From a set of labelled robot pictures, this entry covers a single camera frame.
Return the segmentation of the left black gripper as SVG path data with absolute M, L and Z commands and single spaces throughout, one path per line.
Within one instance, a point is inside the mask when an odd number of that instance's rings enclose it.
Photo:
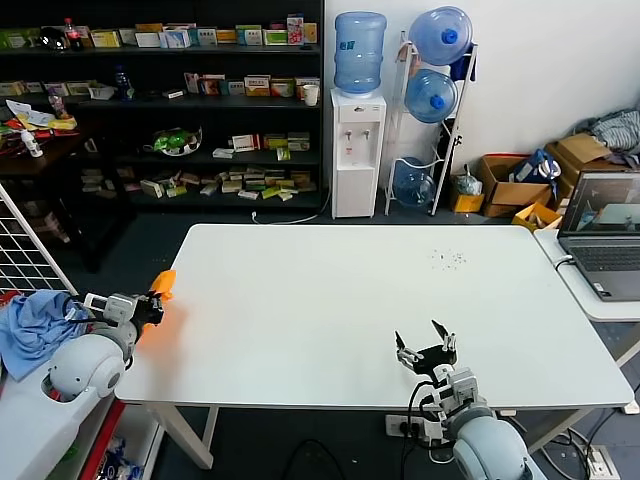
M 137 299 L 134 311 L 134 323 L 137 326 L 159 325 L 164 316 L 162 304 L 162 293 L 156 291 L 148 292 Z

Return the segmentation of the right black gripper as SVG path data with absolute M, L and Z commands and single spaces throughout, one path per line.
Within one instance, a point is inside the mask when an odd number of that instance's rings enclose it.
M 437 322 L 431 321 L 442 340 L 442 345 L 435 345 L 418 352 L 408 348 L 398 331 L 395 331 L 396 358 L 404 366 L 413 366 L 417 375 L 434 375 L 438 366 L 453 366 L 457 362 L 456 335 Z

